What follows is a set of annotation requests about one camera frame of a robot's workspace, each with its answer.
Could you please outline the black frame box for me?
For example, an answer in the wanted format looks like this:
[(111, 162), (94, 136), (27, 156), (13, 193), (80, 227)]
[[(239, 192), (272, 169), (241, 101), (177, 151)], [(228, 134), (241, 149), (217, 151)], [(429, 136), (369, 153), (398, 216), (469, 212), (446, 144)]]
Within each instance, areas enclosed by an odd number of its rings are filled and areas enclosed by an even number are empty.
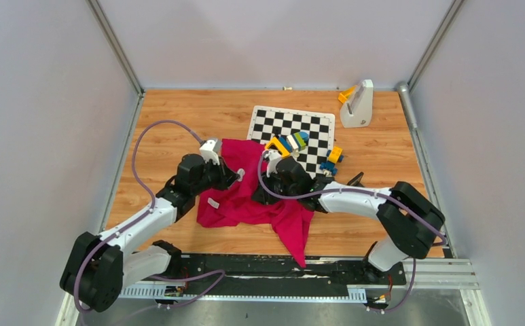
[(348, 183), (347, 185), (353, 186), (353, 187), (364, 187), (362, 184), (362, 178), (364, 176), (364, 172), (359, 172), (357, 175), (355, 175)]

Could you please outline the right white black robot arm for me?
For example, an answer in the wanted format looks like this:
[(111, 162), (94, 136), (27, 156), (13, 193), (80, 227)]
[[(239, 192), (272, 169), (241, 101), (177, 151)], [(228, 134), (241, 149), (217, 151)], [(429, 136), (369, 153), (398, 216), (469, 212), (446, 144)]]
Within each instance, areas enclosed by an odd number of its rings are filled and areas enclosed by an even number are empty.
[(259, 159), (255, 175), (258, 188), (252, 199), (261, 204), (294, 202), (310, 212), (348, 213), (378, 221), (386, 236), (371, 246), (362, 265), (370, 283), (380, 283), (407, 258), (426, 259), (433, 247), (447, 242), (440, 232), (446, 220), (443, 213), (405, 181), (383, 188), (342, 184), (333, 177), (311, 177), (293, 158), (272, 158), (269, 151)]

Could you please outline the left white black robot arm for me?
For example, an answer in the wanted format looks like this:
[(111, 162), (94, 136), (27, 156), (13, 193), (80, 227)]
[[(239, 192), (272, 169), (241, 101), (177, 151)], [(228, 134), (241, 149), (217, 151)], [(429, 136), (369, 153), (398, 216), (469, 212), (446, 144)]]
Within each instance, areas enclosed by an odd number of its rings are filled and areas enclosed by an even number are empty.
[(103, 312), (124, 288), (140, 280), (155, 274), (177, 279), (182, 272), (178, 248), (164, 240), (144, 251), (138, 248), (187, 214), (202, 192), (227, 190), (241, 179), (242, 173), (231, 170), (220, 156), (214, 160), (195, 153), (183, 156), (177, 173), (146, 207), (114, 228), (77, 237), (60, 288), (74, 297), (79, 310)]

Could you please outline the green round brooch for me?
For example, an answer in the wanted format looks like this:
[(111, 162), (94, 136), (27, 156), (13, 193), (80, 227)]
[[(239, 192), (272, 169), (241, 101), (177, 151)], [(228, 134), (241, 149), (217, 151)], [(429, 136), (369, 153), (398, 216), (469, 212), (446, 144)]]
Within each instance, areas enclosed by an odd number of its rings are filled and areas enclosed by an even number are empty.
[(245, 175), (245, 170), (243, 168), (239, 168), (236, 173), (238, 175), (237, 181), (241, 182), (243, 180), (244, 175)]

